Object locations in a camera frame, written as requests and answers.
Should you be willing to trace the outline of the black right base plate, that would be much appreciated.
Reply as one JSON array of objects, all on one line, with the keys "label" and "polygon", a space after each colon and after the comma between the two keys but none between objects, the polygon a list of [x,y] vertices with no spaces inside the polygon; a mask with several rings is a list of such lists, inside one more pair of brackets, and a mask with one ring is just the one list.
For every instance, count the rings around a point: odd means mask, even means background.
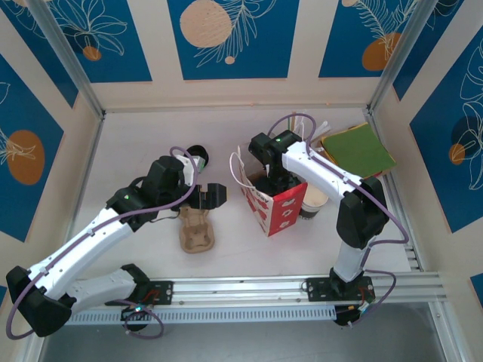
[{"label": "black right base plate", "polygon": [[310,302],[373,302],[375,292],[372,280],[361,276],[345,283],[338,277],[307,278],[306,291]]}]

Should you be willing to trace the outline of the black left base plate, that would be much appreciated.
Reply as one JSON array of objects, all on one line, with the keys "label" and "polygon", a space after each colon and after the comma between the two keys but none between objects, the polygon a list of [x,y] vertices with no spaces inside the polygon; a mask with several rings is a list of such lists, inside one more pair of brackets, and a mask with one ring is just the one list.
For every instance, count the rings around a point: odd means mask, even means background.
[{"label": "black left base plate", "polygon": [[104,302],[105,305],[170,305],[174,283],[172,281],[134,281],[116,287],[115,292]]}]

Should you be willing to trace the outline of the aluminium frame post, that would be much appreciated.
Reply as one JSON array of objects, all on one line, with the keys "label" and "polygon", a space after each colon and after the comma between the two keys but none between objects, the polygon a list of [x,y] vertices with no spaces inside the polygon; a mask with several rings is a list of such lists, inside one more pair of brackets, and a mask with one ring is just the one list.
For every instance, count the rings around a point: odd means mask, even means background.
[{"label": "aluminium frame post", "polygon": [[369,115],[373,115],[381,104],[387,91],[391,88],[401,67],[408,58],[420,33],[423,31],[426,21],[435,9],[438,0],[419,0],[413,14],[408,20],[405,30],[396,45],[392,56],[389,58],[386,68],[383,70],[380,80],[367,104]]},{"label": "aluminium frame post", "polygon": [[91,83],[78,61],[75,52],[70,46],[62,29],[43,0],[25,0],[27,7],[38,24],[40,30],[55,52],[57,59],[62,63],[72,82],[83,96],[91,111],[99,121],[105,118],[105,109],[102,107]]}]

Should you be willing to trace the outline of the black cup lid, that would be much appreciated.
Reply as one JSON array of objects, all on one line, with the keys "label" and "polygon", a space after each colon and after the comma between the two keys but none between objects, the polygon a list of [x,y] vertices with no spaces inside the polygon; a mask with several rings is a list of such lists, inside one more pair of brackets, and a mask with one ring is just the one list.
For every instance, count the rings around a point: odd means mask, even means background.
[{"label": "black cup lid", "polygon": [[190,146],[187,149],[187,152],[193,157],[197,164],[197,168],[199,172],[202,172],[203,169],[208,165],[209,162],[209,155],[205,147],[201,145],[194,145]]}]

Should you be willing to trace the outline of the brown pulp cup carrier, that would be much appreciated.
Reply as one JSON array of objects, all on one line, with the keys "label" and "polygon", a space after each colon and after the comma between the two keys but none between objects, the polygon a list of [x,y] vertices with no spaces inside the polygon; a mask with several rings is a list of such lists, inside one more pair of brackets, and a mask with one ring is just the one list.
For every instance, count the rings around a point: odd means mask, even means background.
[{"label": "brown pulp cup carrier", "polygon": [[180,246],[185,253],[203,253],[214,246],[214,230],[208,214],[209,210],[180,208]]}]

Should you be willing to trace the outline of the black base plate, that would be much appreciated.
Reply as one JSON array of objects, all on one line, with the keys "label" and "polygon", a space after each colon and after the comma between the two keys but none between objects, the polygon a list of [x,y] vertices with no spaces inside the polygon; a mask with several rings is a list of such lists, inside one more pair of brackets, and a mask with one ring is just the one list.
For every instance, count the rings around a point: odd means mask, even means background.
[{"label": "black base plate", "polygon": [[170,305],[174,283],[172,281],[134,281],[116,287],[115,292],[104,302],[105,305]]},{"label": "black base plate", "polygon": [[375,292],[372,280],[361,276],[345,283],[338,277],[307,278],[306,291],[310,302],[373,302]]}]

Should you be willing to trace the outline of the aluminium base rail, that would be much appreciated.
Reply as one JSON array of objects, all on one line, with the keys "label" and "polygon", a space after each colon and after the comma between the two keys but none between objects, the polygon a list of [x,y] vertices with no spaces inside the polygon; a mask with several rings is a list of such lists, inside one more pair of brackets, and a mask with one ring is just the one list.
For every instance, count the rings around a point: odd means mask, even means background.
[{"label": "aluminium base rail", "polygon": [[435,272],[409,272],[387,275],[369,273],[374,286],[373,302],[310,302],[307,278],[322,276],[285,276],[252,278],[175,278],[172,307],[215,308],[265,305],[374,305],[376,302],[444,302],[442,282]]}]

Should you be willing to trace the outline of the red white paper gift bag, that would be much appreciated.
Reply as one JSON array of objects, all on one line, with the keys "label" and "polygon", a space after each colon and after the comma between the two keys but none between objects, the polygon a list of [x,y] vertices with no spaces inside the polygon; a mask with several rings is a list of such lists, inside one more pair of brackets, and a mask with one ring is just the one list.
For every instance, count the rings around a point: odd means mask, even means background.
[{"label": "red white paper gift bag", "polygon": [[294,225],[306,194],[307,183],[269,196],[256,182],[267,176],[263,165],[248,151],[248,143],[237,146],[229,159],[230,172],[244,195],[265,236],[272,236]]}]

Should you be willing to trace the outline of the paper coffee cup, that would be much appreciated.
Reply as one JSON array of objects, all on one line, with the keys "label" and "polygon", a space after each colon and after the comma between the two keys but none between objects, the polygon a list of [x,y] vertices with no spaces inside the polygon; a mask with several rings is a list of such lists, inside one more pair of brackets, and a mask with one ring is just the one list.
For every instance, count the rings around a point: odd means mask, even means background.
[{"label": "paper coffee cup", "polygon": [[313,219],[327,202],[328,196],[309,184],[306,188],[299,216],[302,219]]}]

